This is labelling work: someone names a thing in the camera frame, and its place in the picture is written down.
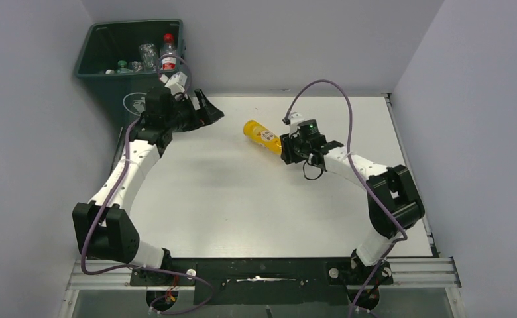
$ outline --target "white table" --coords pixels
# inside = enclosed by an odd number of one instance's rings
[[[210,100],[225,117],[175,134],[140,188],[131,219],[141,238],[173,257],[349,256],[370,226],[365,191],[330,173],[305,180],[301,164],[287,166],[243,135],[249,119],[287,133],[281,119],[292,97]],[[352,149],[381,164],[403,164],[384,98],[351,102]],[[303,97],[294,110],[317,119],[327,140],[346,142],[343,98]],[[407,232],[391,256],[431,256],[422,222]]]

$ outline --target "wall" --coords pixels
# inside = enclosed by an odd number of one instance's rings
[[[446,0],[392,104],[468,317],[517,317],[517,1]]]
[[[204,91],[295,95],[330,78],[352,94],[391,92],[443,0],[87,0],[95,22],[181,18]],[[312,92],[335,93],[328,85]]]
[[[0,1],[0,317],[53,317],[77,256],[71,212],[109,172],[115,136],[72,67],[78,0]]]

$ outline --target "screw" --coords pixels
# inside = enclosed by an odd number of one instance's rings
[[[189,268],[187,271],[186,271],[186,275],[190,275],[190,276],[196,276],[196,271],[193,270],[192,268]]]
[[[333,267],[333,268],[331,268],[331,269],[329,270],[329,277],[330,277],[330,278],[338,278],[338,277],[339,277],[339,270],[338,270],[338,269],[336,269],[336,268],[334,268],[334,267]]]

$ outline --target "bottle with red label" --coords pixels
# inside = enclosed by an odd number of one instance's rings
[[[174,37],[172,34],[167,33],[165,36],[163,36],[163,46],[161,46],[161,53],[160,56],[163,56],[165,54],[176,54],[176,46],[174,45]],[[161,61],[161,70],[173,70],[176,66],[176,58],[168,57],[164,58]]]

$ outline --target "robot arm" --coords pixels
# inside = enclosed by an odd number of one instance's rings
[[[412,227],[424,216],[424,208],[409,170],[405,166],[387,167],[356,154],[348,154],[337,141],[327,142],[314,119],[305,120],[299,113],[289,117],[290,133],[280,136],[282,159],[286,164],[306,161],[323,171],[332,172],[364,189],[350,167],[351,159],[360,175],[376,196],[385,204],[404,229]],[[400,235],[383,210],[368,195],[368,209],[372,227],[362,244],[353,251],[358,266],[373,266]]]
[[[105,213],[89,243],[87,256],[137,266],[170,267],[168,250],[140,240],[130,220],[130,209],[149,170],[172,141],[173,132],[192,131],[223,117],[223,113],[207,100],[202,91],[196,90],[194,93],[200,104],[198,110],[194,109],[189,99],[174,99],[167,87],[154,87],[147,93],[146,111],[141,114],[129,136],[126,136],[129,159],[126,159],[124,153],[108,180],[89,203],[78,203],[73,210],[79,251],[83,248],[97,212],[119,181],[128,160],[128,170],[105,207]]]

